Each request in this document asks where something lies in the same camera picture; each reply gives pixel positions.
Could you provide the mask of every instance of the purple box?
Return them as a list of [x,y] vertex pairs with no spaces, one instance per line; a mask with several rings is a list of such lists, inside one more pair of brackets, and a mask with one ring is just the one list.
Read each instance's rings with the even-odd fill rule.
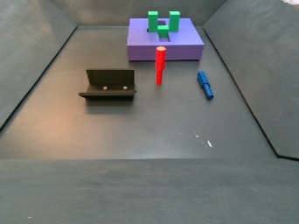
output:
[[[170,23],[170,18],[159,22]],[[158,32],[147,32],[148,19],[131,18],[127,35],[128,60],[155,60],[155,48],[164,46],[167,60],[199,60],[202,58],[202,37],[189,18],[181,19],[179,32],[170,32],[170,39],[159,39]]]

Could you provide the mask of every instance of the black bracket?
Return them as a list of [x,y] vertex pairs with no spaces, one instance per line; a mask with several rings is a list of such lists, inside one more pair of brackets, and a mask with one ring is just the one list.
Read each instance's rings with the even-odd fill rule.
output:
[[88,69],[88,90],[79,95],[87,99],[134,98],[135,70]]

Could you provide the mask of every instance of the green block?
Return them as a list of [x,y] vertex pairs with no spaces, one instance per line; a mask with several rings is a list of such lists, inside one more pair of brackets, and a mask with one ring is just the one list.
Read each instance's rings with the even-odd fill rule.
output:
[[160,38],[169,38],[169,32],[179,31],[181,12],[170,11],[170,24],[158,25],[158,11],[148,11],[148,32],[158,32]]
[[181,12],[170,11],[170,32],[178,32],[181,27]]
[[158,32],[158,11],[148,11],[148,32]]
[[158,26],[158,34],[160,39],[169,38],[170,25],[159,25]]

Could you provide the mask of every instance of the red peg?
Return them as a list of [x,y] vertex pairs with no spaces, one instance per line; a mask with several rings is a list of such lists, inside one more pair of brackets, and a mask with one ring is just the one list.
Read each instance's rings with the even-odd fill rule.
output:
[[164,58],[166,58],[166,47],[158,46],[156,47],[156,55],[155,55],[155,70],[156,70],[156,85],[163,84],[163,77],[164,77]]

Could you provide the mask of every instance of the gray floor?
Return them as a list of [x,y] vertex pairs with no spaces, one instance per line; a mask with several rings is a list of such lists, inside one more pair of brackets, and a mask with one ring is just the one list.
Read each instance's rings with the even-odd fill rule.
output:
[[[155,63],[127,63],[127,28],[76,31],[2,132],[0,223],[298,223],[298,163],[275,158],[201,34],[201,64],[167,63],[158,87]],[[86,103],[88,67],[135,69],[132,104]]]
[[[206,43],[199,61],[127,61],[127,27],[80,27],[0,134],[0,158],[274,158],[246,103]],[[134,68],[134,102],[86,102],[87,68]],[[215,94],[197,81],[205,70]]]

